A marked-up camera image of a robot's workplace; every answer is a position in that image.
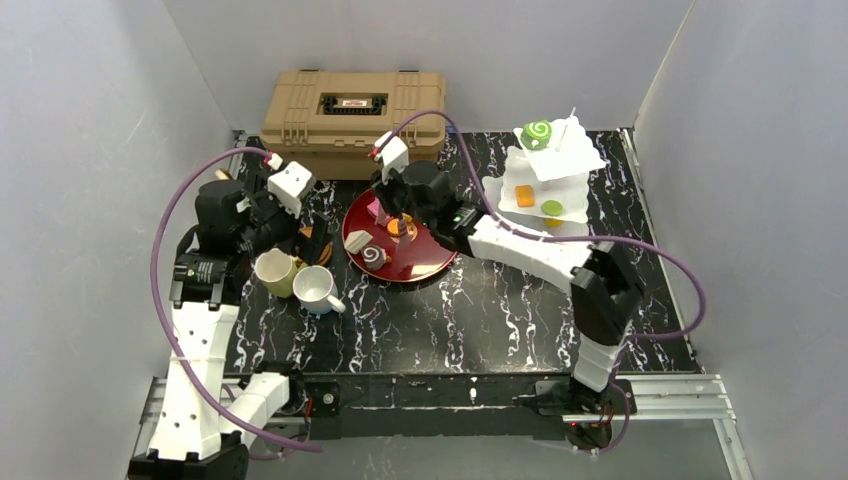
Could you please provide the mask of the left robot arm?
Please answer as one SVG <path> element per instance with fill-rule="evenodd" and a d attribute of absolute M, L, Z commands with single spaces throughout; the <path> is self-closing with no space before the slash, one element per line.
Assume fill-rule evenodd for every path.
<path fill-rule="evenodd" d="M 260 256 L 302 240 L 303 205 L 314 184 L 310 174 L 278 173 L 252 187 L 234 179 L 199 187 L 196 222 L 177 246 L 170 291 L 152 287 L 171 356 L 158 422 L 146 450 L 131 459 L 130 478 L 242 479 L 259 439 L 278 454 L 317 451 L 267 430 L 278 411 L 304 404 L 293 365 L 263 365 L 231 403 L 221 401 L 244 285 Z"/>

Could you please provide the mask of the orange toy cake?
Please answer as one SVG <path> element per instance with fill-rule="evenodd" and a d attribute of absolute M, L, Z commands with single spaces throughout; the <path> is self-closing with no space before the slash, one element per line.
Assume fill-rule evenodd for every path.
<path fill-rule="evenodd" d="M 530 208 L 535 205 L 535 193 L 531 185 L 518 185 L 514 188 L 516 204 L 519 208 Z"/>

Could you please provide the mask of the red round tray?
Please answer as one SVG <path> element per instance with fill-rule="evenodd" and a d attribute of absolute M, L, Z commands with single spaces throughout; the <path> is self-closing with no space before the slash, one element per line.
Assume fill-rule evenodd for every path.
<path fill-rule="evenodd" d="M 399 239 L 379 224 L 369 212 L 369 205 L 376 200 L 372 190 L 359 194 L 348 208 L 342 223 L 342 235 L 364 230 L 372 235 L 371 244 L 381 247 L 388 261 L 378 270 L 371 271 L 361 254 L 348 252 L 351 262 L 364 273 L 387 282 L 411 283 L 425 280 L 444 270 L 456 253 L 438 244 L 430 231 L 419 221 L 407 219 L 410 242 L 399 247 Z"/>

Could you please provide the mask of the white tiered cake stand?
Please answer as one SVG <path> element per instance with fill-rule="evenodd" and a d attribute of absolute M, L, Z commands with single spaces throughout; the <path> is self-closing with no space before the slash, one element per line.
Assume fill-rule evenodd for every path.
<path fill-rule="evenodd" d="M 548 146 L 538 151 L 527 149 L 520 141 L 525 124 L 513 129 L 517 144 L 506 150 L 504 172 L 498 177 L 483 178 L 483 189 L 496 213 L 511 223 L 553 236 L 586 236 L 589 234 L 589 177 L 603 168 L 605 162 L 574 113 L 548 121 L 553 126 L 553 134 Z M 517 206 L 514 188 L 518 185 L 533 187 L 533 207 Z M 541 204 L 546 200 L 559 201 L 564 207 L 563 214 L 558 217 L 544 215 Z M 564 223 L 547 228 L 546 218 Z"/>

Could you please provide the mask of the brown swirl roll cake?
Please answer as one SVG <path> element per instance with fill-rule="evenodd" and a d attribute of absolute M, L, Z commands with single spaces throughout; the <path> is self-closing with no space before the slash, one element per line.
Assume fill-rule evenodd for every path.
<path fill-rule="evenodd" d="M 391 262 L 386 250 L 378 245 L 368 244 L 360 250 L 360 257 L 365 269 L 375 272 Z"/>

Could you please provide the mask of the tan plastic toolbox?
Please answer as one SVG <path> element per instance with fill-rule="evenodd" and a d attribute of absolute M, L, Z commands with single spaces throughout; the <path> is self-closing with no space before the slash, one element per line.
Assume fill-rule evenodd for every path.
<path fill-rule="evenodd" d="M 283 72 L 259 138 L 319 180 L 367 180 L 376 142 L 419 111 L 444 109 L 446 93 L 435 72 Z"/>

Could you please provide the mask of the yellow green mug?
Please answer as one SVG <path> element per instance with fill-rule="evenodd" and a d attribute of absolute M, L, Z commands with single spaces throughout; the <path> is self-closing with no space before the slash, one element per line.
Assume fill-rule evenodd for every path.
<path fill-rule="evenodd" d="M 256 258 L 254 272 L 269 293 L 289 298 L 293 295 L 294 278 L 302 266 L 299 258 L 272 248 Z"/>

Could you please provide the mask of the white grey mug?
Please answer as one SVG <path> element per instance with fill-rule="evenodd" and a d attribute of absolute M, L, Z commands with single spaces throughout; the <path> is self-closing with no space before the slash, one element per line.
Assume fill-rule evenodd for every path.
<path fill-rule="evenodd" d="M 323 266 L 306 266 L 300 270 L 293 280 L 293 293 L 301 307 L 310 314 L 321 316 L 330 312 L 346 312 L 334 277 Z"/>

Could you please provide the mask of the green toy macaron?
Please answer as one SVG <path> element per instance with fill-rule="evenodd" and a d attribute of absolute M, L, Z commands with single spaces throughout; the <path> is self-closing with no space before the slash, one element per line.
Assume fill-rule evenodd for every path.
<path fill-rule="evenodd" d="M 563 205 L 556 200 L 546 200 L 541 204 L 541 211 L 544 215 L 558 217 L 563 214 Z"/>

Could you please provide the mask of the pink handled metal tongs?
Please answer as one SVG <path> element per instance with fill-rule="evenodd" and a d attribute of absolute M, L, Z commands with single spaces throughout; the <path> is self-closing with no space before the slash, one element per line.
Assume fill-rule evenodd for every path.
<path fill-rule="evenodd" d="M 408 216 L 408 215 L 406 213 L 401 213 L 398 216 L 391 216 L 391 217 L 392 217 L 392 219 L 398 218 L 402 222 L 404 216 Z M 411 242 L 412 238 L 411 238 L 411 236 L 406 235 L 406 233 L 407 233 L 406 226 L 404 225 L 403 222 L 401 223 L 401 233 L 402 233 L 402 236 L 400 238 L 395 238 L 395 237 L 392 237 L 392 236 L 390 236 L 390 237 L 393 238 L 398 243 L 399 246 L 405 247 L 406 245 L 408 245 Z"/>

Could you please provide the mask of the green swirl roll cake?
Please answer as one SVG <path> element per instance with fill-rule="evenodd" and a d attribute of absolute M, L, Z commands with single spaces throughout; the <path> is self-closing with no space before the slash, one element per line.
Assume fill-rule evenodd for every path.
<path fill-rule="evenodd" d="M 553 134 L 553 126 L 548 120 L 536 120 L 525 124 L 521 129 L 520 141 L 531 151 L 548 146 Z"/>

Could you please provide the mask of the wooden coaster stack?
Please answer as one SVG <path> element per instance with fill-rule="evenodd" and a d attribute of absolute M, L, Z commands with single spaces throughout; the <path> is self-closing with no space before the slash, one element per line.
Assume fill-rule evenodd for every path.
<path fill-rule="evenodd" d="M 314 228 L 312 226 L 300 228 L 295 248 L 296 253 L 298 257 L 304 261 L 306 261 L 307 257 L 309 257 L 311 259 L 309 265 L 326 266 L 329 263 L 333 252 L 331 238 L 324 233 L 322 236 L 324 242 L 321 244 L 321 248 L 316 253 L 316 250 L 314 249 L 315 243 L 312 240 L 313 231 Z"/>

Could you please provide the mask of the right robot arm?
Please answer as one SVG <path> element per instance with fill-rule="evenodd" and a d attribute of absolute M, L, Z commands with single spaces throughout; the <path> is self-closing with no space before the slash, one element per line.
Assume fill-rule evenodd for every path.
<path fill-rule="evenodd" d="M 580 335 L 572 380 L 597 394 L 606 390 L 644 297 L 643 283 L 623 244 L 564 241 L 535 230 L 521 231 L 460 198 L 447 173 L 433 163 L 381 168 L 370 181 L 387 214 L 412 216 L 440 247 L 522 270 L 569 295 Z"/>

